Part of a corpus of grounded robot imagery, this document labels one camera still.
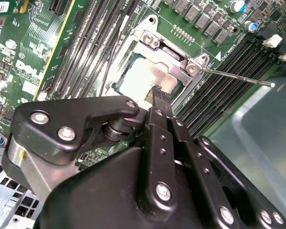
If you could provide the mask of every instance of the ram slot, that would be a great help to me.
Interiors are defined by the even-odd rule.
[[[228,56],[228,58],[218,67],[218,70],[223,72],[227,71],[231,66],[231,61],[239,59],[240,56],[249,48],[249,46],[250,44],[248,43],[242,43],[239,46],[237,46],[236,49]],[[202,96],[207,96],[208,92],[211,91],[211,89],[224,78],[226,77],[218,76],[216,74],[211,74],[208,77],[207,81],[202,85],[201,89],[190,99],[190,101],[177,114],[178,117],[182,120],[185,119],[189,115],[188,109],[191,109],[193,105],[197,104],[197,101],[201,99]]]
[[[256,55],[257,55],[256,50],[247,49],[246,52],[243,53],[242,55],[242,60],[245,60],[245,59],[252,60]],[[232,73],[232,74],[240,74],[241,70],[244,68],[244,65],[245,65],[244,62],[240,62],[239,59],[237,59],[236,62],[233,64],[233,67],[230,67],[227,70],[227,72]],[[183,121],[191,125],[201,115],[201,113],[205,109],[207,109],[212,103],[216,101],[216,99],[220,96],[222,92],[225,91],[227,87],[230,87],[231,82],[235,82],[235,81],[231,78],[224,77],[221,83],[216,85],[216,89],[212,90],[212,92],[209,93],[208,96],[203,97],[201,101],[197,103],[197,105],[195,106],[195,109],[193,110],[193,112],[191,112],[191,115],[189,115]]]
[[[120,17],[120,11],[123,9],[124,1],[116,1],[108,13],[106,14],[104,18],[104,24],[102,26],[102,29],[99,30],[97,38],[92,42],[92,46],[89,47],[87,53],[87,58],[83,65],[78,69],[78,77],[73,84],[70,95],[71,97],[76,97],[76,94],[78,93],[78,90],[83,82],[83,80],[87,77],[88,70],[92,66],[93,61],[95,60],[95,57],[97,55],[98,49],[100,48],[102,42],[106,39],[106,37],[109,35],[110,30],[114,26],[114,24],[117,22],[117,20]]]
[[[131,16],[135,9],[137,8],[137,6],[139,5],[140,1],[139,0],[133,0],[130,4],[128,4],[125,9],[123,10],[122,14],[120,15],[120,19],[117,20],[117,24],[115,26],[115,31],[113,31],[112,34],[114,34],[113,36],[111,36],[109,38],[109,40],[107,41],[107,44],[111,43],[112,41],[114,41],[114,37],[117,36],[117,33],[118,33],[118,29],[122,23],[122,20],[124,19],[125,15],[129,15]],[[100,57],[102,57],[104,55],[104,53],[107,53],[107,50],[104,49],[101,51],[101,53],[99,53],[99,51],[97,51],[97,53],[95,55],[99,55]],[[96,62],[96,66],[103,66],[105,64],[105,62],[107,61],[107,59],[103,59],[103,58],[100,58],[98,59],[98,61]],[[87,97],[93,84],[95,83],[97,77],[99,76],[99,73],[100,71],[97,71],[96,70],[97,68],[90,68],[90,69],[87,69],[87,72],[85,75],[88,75],[88,82],[85,84],[85,87],[82,88],[81,91],[77,91],[76,93],[78,94],[79,97]]]
[[[259,73],[260,76],[264,75],[270,68],[272,64],[266,63],[262,66],[262,71]],[[191,137],[195,138],[200,134],[203,134],[209,127],[211,127],[222,115],[229,110],[238,99],[240,99],[246,91],[252,86],[250,83],[244,83],[245,86],[240,86],[234,93],[234,96],[230,100],[226,100],[226,103],[221,104],[218,110],[221,112],[212,112],[207,118],[201,120],[198,125],[193,126],[190,130]]]
[[[83,20],[81,21],[78,29],[75,33],[74,40],[70,45],[66,55],[63,58],[63,61],[60,65],[60,68],[53,79],[52,85],[54,85],[53,89],[56,92],[60,92],[63,85],[66,85],[69,81],[69,77],[65,74],[69,68],[72,66],[72,63],[75,59],[75,56],[82,44],[82,41],[85,38],[85,34],[93,24],[94,16],[101,4],[101,0],[90,1],[87,11],[83,16]]]

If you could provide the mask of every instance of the green circuit board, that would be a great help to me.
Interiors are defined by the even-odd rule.
[[[119,44],[122,45],[132,29],[151,14],[156,15],[158,18],[158,33],[191,57],[207,53],[210,56],[208,67],[212,69],[220,66],[249,33],[244,30],[245,21],[255,22],[258,25],[256,32],[271,24],[277,30],[277,33],[286,38],[286,13],[284,12],[286,3],[283,0],[246,1],[246,8],[241,13],[231,13],[229,10],[230,2],[228,1],[212,0],[186,0],[187,6],[182,12],[178,12],[177,4],[181,1],[140,1],[120,37]],[[69,66],[73,62],[75,56],[68,59],[66,54],[70,50],[72,42],[79,39],[81,31],[85,32],[82,27],[84,21],[91,23],[89,18],[85,18],[85,15],[89,6],[91,6],[91,9],[93,9],[93,6],[92,1],[86,0],[69,0],[65,2],[67,3],[66,10],[59,16],[49,10],[51,0],[30,0],[26,13],[8,15],[4,26],[0,28],[0,80],[7,85],[0,91],[0,131],[6,136],[9,132],[12,113],[18,105],[35,100],[65,98],[68,94],[69,88],[67,87],[65,88],[66,94],[64,97],[57,96],[57,85],[61,83],[62,78],[58,78],[55,83],[53,83],[53,80],[59,72],[67,74],[64,69],[61,69],[61,64],[66,61],[66,66]],[[93,1],[93,3],[97,5],[101,4],[102,1]],[[115,10],[115,4],[117,4],[117,1],[107,1],[106,9],[104,9],[101,18],[102,21],[106,22],[110,19],[111,13]],[[190,6],[194,6],[198,10],[198,16],[193,22],[186,19],[186,13],[189,11]],[[208,24],[200,29],[201,24],[199,24],[199,21],[203,16],[208,18]],[[121,19],[122,16],[117,16],[116,21],[112,21],[111,28],[113,30],[107,31],[109,34],[107,37],[113,34],[116,23]],[[83,59],[83,62],[76,65],[74,73],[67,84],[67,86],[73,86],[77,83],[81,73],[85,72],[82,81],[74,91],[74,97],[77,97],[89,85],[89,80],[92,77],[95,77],[95,80],[91,87],[86,89],[88,90],[87,95],[97,95],[96,92],[102,81],[102,74],[99,73],[100,69],[97,68],[99,65],[103,67],[102,56],[107,53],[108,47],[112,46],[110,39],[97,42],[97,38],[102,37],[100,28],[107,26],[105,22],[97,25],[95,34],[91,34],[91,39],[87,41],[92,48],[94,46],[101,47],[95,52],[94,62],[91,62],[93,64],[89,64],[87,62],[88,58],[85,57],[86,59]],[[224,39],[219,39],[218,34],[212,34],[207,30],[211,22],[215,22],[216,28],[219,29],[218,32],[225,32],[226,37]],[[279,64],[273,64],[261,79],[266,80],[278,68]],[[209,75],[204,74],[204,79],[207,79]],[[200,86],[193,88],[191,93],[186,95],[184,101],[175,109],[176,114],[186,106],[188,100]],[[251,88],[240,98],[239,102],[233,106],[233,109],[230,109],[230,113],[250,96],[256,88]],[[115,152],[115,149],[106,149],[105,151]]]

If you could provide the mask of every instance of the metal bracket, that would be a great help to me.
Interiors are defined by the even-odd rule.
[[[138,205],[153,221],[165,221],[177,207],[174,147],[167,131],[166,115],[151,107],[145,121]]]

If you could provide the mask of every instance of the black dimm slot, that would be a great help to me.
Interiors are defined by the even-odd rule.
[[[73,98],[78,93],[78,90],[79,90],[83,80],[87,76],[87,72],[88,72],[92,62],[94,61],[94,58],[96,57],[96,55],[98,53],[98,50],[99,50],[99,47],[100,47],[99,44],[101,44],[106,39],[110,29],[112,28],[114,23],[119,18],[119,15],[120,15],[119,12],[122,10],[122,7],[124,5],[124,1],[117,1],[116,3],[115,3],[115,5],[112,6],[112,8],[114,8],[113,12],[107,14],[107,16],[106,16],[107,17],[106,18],[106,24],[104,25],[102,32],[99,33],[98,39],[95,40],[95,45],[92,46],[92,51],[90,52],[90,55],[89,55],[89,57],[88,57],[88,59],[86,61],[86,64],[81,69],[79,77],[77,78],[75,84],[73,85],[73,88],[72,88],[72,90],[70,92],[70,95]]]
[[[239,57],[235,57],[234,58],[235,62],[233,63],[233,65],[232,66],[226,66],[224,68],[224,71],[228,72],[228,73],[237,74],[237,70],[239,68],[238,65],[240,64],[239,58],[241,58],[241,57],[243,58],[244,55],[246,55],[246,57],[247,57],[248,54],[249,55],[252,54],[252,50],[249,50],[249,53],[247,53],[249,47],[250,47],[250,45],[245,46],[241,50],[241,53],[240,53]],[[197,101],[197,100],[195,101],[194,107],[192,108],[192,110],[200,111],[200,109],[196,109],[196,108],[197,108],[197,106],[199,105],[199,103],[201,101],[207,103],[208,101],[213,101],[219,95],[218,94],[219,90],[213,90],[214,87],[217,87],[217,88],[221,89],[221,88],[225,87],[227,85],[227,83],[231,82],[231,80],[232,80],[231,78],[218,76],[218,75],[217,76],[212,75],[211,77],[216,77],[216,78],[218,78],[218,80],[216,81],[216,83],[211,88],[206,89],[206,90],[203,91],[204,96],[201,96],[199,101]],[[189,112],[186,115],[186,117],[184,119],[182,119],[182,121],[184,121],[185,123],[188,123],[188,120],[192,119],[193,117],[196,117],[196,113]]]
[[[254,56],[254,53],[252,50],[249,50],[249,53],[246,53],[247,50],[244,51],[243,55],[245,54],[245,58],[248,58],[248,59],[251,59],[253,56]],[[233,73],[233,74],[239,74],[238,70],[239,69],[242,69],[242,66],[239,66],[241,63],[236,60],[234,65],[234,68],[231,70],[231,68],[228,68],[226,70],[226,72],[228,73]],[[219,96],[219,93],[218,92],[221,92],[225,87],[227,87],[227,85],[229,85],[232,81],[231,78],[228,78],[228,77],[221,77],[220,78],[220,83],[217,83],[216,84],[216,87],[218,89],[216,90],[210,90],[210,92],[208,92],[205,96],[201,97],[199,101],[196,101],[195,102],[195,107],[193,108],[193,110],[196,110],[197,112],[198,111],[201,111],[201,109],[195,109],[199,103],[204,103],[205,104],[205,107],[202,109],[206,109],[209,105],[210,102],[212,102],[214,99],[216,99],[216,97]],[[196,112],[190,112],[190,115],[188,115],[185,119],[183,119],[183,121],[185,123],[188,123],[188,120],[191,120],[193,117],[196,117],[197,116],[197,113]]]
[[[259,63],[260,58],[256,58],[256,59],[251,59],[249,63],[251,63],[251,61],[253,61],[254,63],[252,64],[252,67],[257,67],[256,65]],[[244,68],[244,63],[238,63],[238,68],[235,69],[235,71],[233,73],[238,73],[241,75],[244,75],[248,78],[251,78],[252,72],[254,72],[254,68]],[[221,88],[217,88],[216,90],[216,96],[214,98],[212,98],[210,100],[209,103],[206,104],[206,107],[204,107],[203,109],[198,109],[198,111],[200,111],[199,114],[195,115],[195,117],[188,123],[188,128],[192,128],[192,126],[195,124],[195,121],[201,116],[203,115],[203,112],[206,111],[206,109],[208,108],[208,111],[212,110],[214,108],[214,106],[218,106],[218,104],[220,104],[222,98],[224,98],[226,95],[232,95],[231,92],[233,92],[233,90],[235,90],[235,88],[239,87],[243,82],[240,80],[235,80],[235,79],[229,79],[229,82]]]
[[[135,1],[132,1],[131,4],[128,4],[126,6],[126,8],[124,9],[123,13],[120,15],[120,20],[118,20],[117,22],[117,25],[116,25],[116,29],[118,30],[118,28],[120,27],[125,15],[132,15],[135,8],[137,7],[137,5],[139,4],[140,1],[138,0],[135,0]],[[114,36],[111,36],[111,38],[109,39],[108,42],[111,42],[112,40],[114,39]],[[92,85],[95,83],[96,79],[98,77],[98,74],[96,72],[96,70],[94,69],[93,72],[90,74],[90,78],[85,86],[85,88],[83,88],[83,90],[81,91],[80,93],[80,97],[83,98],[83,97],[86,97],[88,96],[88,93],[92,87]]]
[[[261,62],[256,62],[256,65],[260,65],[254,69],[251,73],[252,79],[260,79],[271,67],[271,64],[267,62],[267,59],[263,59]],[[213,123],[215,123],[221,115],[229,110],[231,106],[252,86],[250,83],[240,82],[238,86],[234,88],[232,93],[226,93],[225,97],[221,100],[220,104],[217,105],[214,111],[209,110],[204,117],[199,119],[199,123],[191,127],[191,136],[197,136],[203,133],[203,130],[208,129]]]
[[[110,2],[109,0],[106,0],[106,3],[105,4],[103,3],[102,8],[98,11],[98,15],[93,25],[93,28],[89,30],[88,34],[86,35],[86,39],[84,40],[84,44],[81,50],[79,51],[78,60],[82,61],[82,58],[84,58],[84,60],[82,61],[83,64],[82,65],[76,64],[69,71],[70,79],[74,79],[75,74],[77,74],[77,76],[68,94],[73,94],[74,90],[77,90],[77,87],[80,87],[82,81],[84,80],[85,75],[83,75],[82,72],[84,69],[87,68],[87,62],[90,59],[91,52],[96,46],[98,39],[106,26],[106,22],[108,21],[109,15],[111,15],[113,8],[115,7],[118,1],[116,0],[114,4],[112,4],[111,7],[108,8],[109,2]],[[62,94],[65,94],[66,91],[67,91],[67,88],[65,88]]]
[[[252,73],[256,70],[254,69],[254,67],[258,67],[258,65],[260,63],[263,63],[263,62],[260,62],[260,58],[263,57],[263,56],[260,56],[259,58],[256,58],[255,59],[255,63],[252,65],[252,68],[249,68],[249,69],[246,69],[245,70],[245,73],[243,73],[243,75],[246,75],[248,78],[254,78],[255,75],[252,76]],[[221,103],[225,100],[227,100],[231,95],[233,95],[234,91],[240,87],[242,84],[244,84],[244,82],[242,81],[239,81],[239,80],[235,80],[235,79],[231,79],[231,82],[232,83],[231,85],[227,85],[227,87],[225,88],[220,88],[217,92],[218,92],[218,96],[216,98],[214,98],[214,100],[209,103],[208,105],[208,109],[200,109],[202,110],[202,112],[200,114],[198,114],[192,121],[191,123],[189,123],[188,125],[188,128],[189,129],[195,129],[195,121],[198,119],[198,118],[201,118],[201,115],[205,115],[204,112],[206,111],[207,113],[211,112],[212,110],[216,110],[217,107],[221,106]]]
[[[243,59],[249,59],[251,61],[252,58],[256,55],[257,55],[256,50],[251,49],[248,51],[248,53],[244,53],[244,55],[242,57],[243,57]],[[249,74],[242,73],[242,70],[244,69],[244,64],[245,63],[239,62],[237,60],[237,62],[234,63],[234,68],[230,69],[228,72],[248,77]],[[225,81],[221,85],[218,85],[216,87],[216,90],[213,90],[213,93],[212,93],[213,97],[209,97],[208,99],[204,99],[203,104],[201,105],[202,107],[195,109],[195,112],[193,112],[194,115],[191,116],[192,118],[190,120],[188,120],[187,122],[185,122],[186,125],[188,126],[188,128],[190,128],[193,125],[193,123],[202,115],[202,113],[208,107],[213,106],[214,104],[218,103],[218,101],[220,100],[218,98],[220,98],[220,96],[222,96],[222,93],[229,92],[231,89],[233,89],[233,85],[230,85],[232,82],[234,82],[234,84],[242,83],[242,81],[238,81],[238,80],[234,80],[234,79],[225,77]]]
[[[263,66],[263,71],[259,73],[259,76],[263,76],[271,67],[272,65],[270,63],[267,63]],[[206,120],[202,121],[200,126],[194,127],[193,130],[190,132],[190,135],[192,138],[195,138],[201,134],[203,134],[209,127],[211,127],[221,116],[222,114],[227,111],[233,104],[241,98],[245,94],[245,92],[252,86],[250,83],[245,83],[246,85],[244,87],[240,87],[240,91],[236,92],[236,96],[234,96],[231,100],[229,100],[229,103],[224,106],[223,109],[221,109],[220,113],[213,112]]]
[[[70,60],[74,60],[74,57],[79,49],[79,46],[81,45],[85,34],[87,33],[87,31],[89,30],[92,22],[93,22],[93,16],[96,14],[96,11],[100,5],[102,1],[101,0],[95,0],[95,1],[90,1],[87,11],[85,12],[83,18],[84,19],[88,19],[88,20],[82,20],[80,25],[78,26],[78,29],[75,33],[73,42],[71,44],[71,46],[69,47],[66,55],[64,56],[62,63],[56,73],[56,75],[54,76],[53,79],[53,89],[55,89],[55,91],[60,92],[61,91],[61,87],[63,85],[65,85],[66,80],[68,78],[68,75],[64,74],[65,70],[67,70],[68,68],[70,68],[71,64],[69,64]]]
[[[83,53],[86,51],[87,46],[89,45],[89,42],[91,41],[92,35],[95,33],[96,28],[99,26],[104,14],[106,13],[106,11],[108,10],[108,4],[109,4],[110,0],[104,0],[102,1],[102,4],[99,6],[94,19],[93,19],[93,24],[90,26],[89,30],[87,31],[87,33],[85,34],[84,40],[82,41],[82,44],[79,48],[79,50],[77,51],[76,57],[74,58],[74,61],[72,63],[72,65],[70,66],[70,69],[65,72],[65,74],[68,76],[67,80],[65,82],[65,84],[62,86],[61,88],[61,95],[64,96],[65,93],[67,92],[67,90],[69,90],[69,87],[71,86],[71,88],[74,87],[74,84],[70,85],[72,79],[74,78],[75,72],[77,70],[77,68],[79,68],[79,72],[81,72],[84,64],[82,66],[79,65],[79,62],[82,61],[83,58],[84,59],[84,63],[87,62],[87,58],[88,57],[84,57]],[[113,6],[110,8],[109,11],[107,11],[105,18],[103,19],[104,22],[101,24],[100,30],[97,33],[97,37],[94,39],[94,42],[91,44],[91,47],[93,48],[93,46],[96,43],[96,40],[99,37],[99,34],[101,33],[102,29],[103,29],[103,25],[104,23],[108,20],[108,13],[111,12]]]
[[[242,55],[242,53],[245,51],[245,49],[247,49],[249,46],[248,43],[242,43],[239,46],[236,47],[236,50],[234,52],[232,52],[228,58],[222,63],[221,66],[218,67],[219,71],[226,71],[229,66],[230,66],[230,62],[231,60],[233,60],[234,58],[238,58],[239,56]],[[223,79],[222,76],[216,76],[215,74],[212,74],[208,77],[207,81],[202,85],[202,88],[190,99],[190,101],[182,108],[182,110],[179,112],[178,117],[183,120],[187,115],[188,115],[188,109],[195,104],[196,99],[201,96],[200,92],[204,92],[204,91],[209,91],[210,89],[212,89],[216,83],[218,81],[220,81],[221,79]]]

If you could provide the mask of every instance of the gray metal panel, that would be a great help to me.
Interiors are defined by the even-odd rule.
[[[272,81],[210,138],[286,217],[286,78]]]
[[[0,149],[0,164],[2,155],[3,149]],[[41,208],[42,204],[39,203],[30,190],[24,189],[17,182],[10,179],[4,171],[0,172],[0,229],[10,224],[13,226],[15,222],[11,223],[10,221],[17,217],[25,216],[35,220],[41,212]]]

